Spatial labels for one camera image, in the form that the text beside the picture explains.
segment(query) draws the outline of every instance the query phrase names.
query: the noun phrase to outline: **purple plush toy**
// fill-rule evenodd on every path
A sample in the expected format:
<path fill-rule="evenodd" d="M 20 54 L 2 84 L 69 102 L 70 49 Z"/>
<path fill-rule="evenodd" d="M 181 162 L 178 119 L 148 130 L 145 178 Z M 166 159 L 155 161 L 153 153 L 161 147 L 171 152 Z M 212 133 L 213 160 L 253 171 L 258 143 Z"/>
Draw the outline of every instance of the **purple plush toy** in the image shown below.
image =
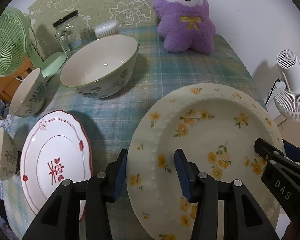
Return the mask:
<path fill-rule="evenodd" d="M 183 52 L 191 48 L 211 53 L 214 50 L 216 29 L 209 19 L 207 0 L 153 0 L 153 8 L 161 18 L 158 33 L 165 37 L 166 51 Z"/>

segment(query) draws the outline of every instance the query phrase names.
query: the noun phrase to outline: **embroidered yellow ribbon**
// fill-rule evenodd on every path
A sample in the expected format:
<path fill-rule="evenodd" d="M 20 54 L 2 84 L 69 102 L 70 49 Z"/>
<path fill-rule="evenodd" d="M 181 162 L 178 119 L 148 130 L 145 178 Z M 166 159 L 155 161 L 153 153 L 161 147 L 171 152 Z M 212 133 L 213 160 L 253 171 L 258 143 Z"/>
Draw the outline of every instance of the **embroidered yellow ribbon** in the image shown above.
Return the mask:
<path fill-rule="evenodd" d="M 188 17 L 188 16 L 182 16 L 182 17 L 180 18 L 180 20 L 181 20 L 182 22 L 190 22 L 190 24 L 189 24 L 189 26 L 188 26 L 187 29 L 192 29 L 192 25 L 193 25 L 194 29 L 196 29 L 196 30 L 199 30 L 199 28 L 197 27 L 197 25 L 195 25 L 195 22 L 199 22 L 199 23 L 202 22 L 202 20 L 201 20 L 200 17 L 193 17 L 193 18 L 190 18 L 190 17 Z"/>

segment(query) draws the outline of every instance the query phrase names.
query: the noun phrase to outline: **white fan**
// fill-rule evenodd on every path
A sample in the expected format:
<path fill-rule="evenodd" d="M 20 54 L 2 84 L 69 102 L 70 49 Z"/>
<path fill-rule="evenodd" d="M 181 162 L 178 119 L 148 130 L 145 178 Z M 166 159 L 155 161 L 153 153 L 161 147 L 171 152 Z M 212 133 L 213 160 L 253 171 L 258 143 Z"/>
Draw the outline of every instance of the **white fan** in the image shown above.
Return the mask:
<path fill-rule="evenodd" d="M 300 59 L 285 49 L 278 53 L 277 63 L 287 88 L 274 97 L 274 103 L 287 119 L 300 122 Z"/>

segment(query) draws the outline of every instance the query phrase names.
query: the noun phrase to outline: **table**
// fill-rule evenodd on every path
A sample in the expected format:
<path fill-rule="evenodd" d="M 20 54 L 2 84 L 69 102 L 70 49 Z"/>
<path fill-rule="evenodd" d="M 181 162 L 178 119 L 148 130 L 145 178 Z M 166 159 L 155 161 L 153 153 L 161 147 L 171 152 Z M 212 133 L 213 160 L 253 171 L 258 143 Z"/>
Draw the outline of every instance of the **table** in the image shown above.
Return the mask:
<path fill-rule="evenodd" d="M 59 83 L 59 72 L 47 86 L 46 103 L 39 115 L 15 117 L 10 134 L 21 150 L 28 132 L 43 115 L 58 109 L 73 114 L 83 125 L 91 143 L 94 174 L 104 171 L 115 161 L 122 148 L 129 148 L 132 135 L 141 118 L 160 98 L 180 87 L 194 83 L 220 83 L 239 89 L 264 108 L 249 72 L 228 43 L 216 35 L 215 51 L 211 55 L 192 50 L 168 53 L 156 26 L 123 29 L 126 35 L 139 39 L 140 49 L 131 80 L 116 94 L 91 99 L 64 88 Z M 35 215 L 23 194 L 20 176 L 4 182 L 4 203 L 9 224 L 21 239 Z M 114 204 L 108 203 L 108 214 L 113 239 L 152 239 L 134 215 L 127 189 Z M 84 219 L 80 236 L 85 239 Z"/>

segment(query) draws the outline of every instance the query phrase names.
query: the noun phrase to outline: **white ceramic bowl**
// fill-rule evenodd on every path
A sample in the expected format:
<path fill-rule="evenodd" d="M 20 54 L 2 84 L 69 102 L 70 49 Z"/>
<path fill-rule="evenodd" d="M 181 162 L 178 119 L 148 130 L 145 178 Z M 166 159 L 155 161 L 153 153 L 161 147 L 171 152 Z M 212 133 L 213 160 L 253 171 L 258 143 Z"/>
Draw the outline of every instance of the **white ceramic bowl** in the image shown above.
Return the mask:
<path fill-rule="evenodd" d="M 44 104 L 45 95 L 46 82 L 41 69 L 37 68 L 18 87 L 10 104 L 10 114 L 28 117 L 37 113 Z"/>
<path fill-rule="evenodd" d="M 0 128 L 0 180 L 11 179 L 16 172 L 18 150 L 12 137 Z"/>
<path fill-rule="evenodd" d="M 65 63 L 60 83 L 90 98 L 118 92 L 131 78 L 139 42 L 125 35 L 111 35 L 83 47 Z"/>

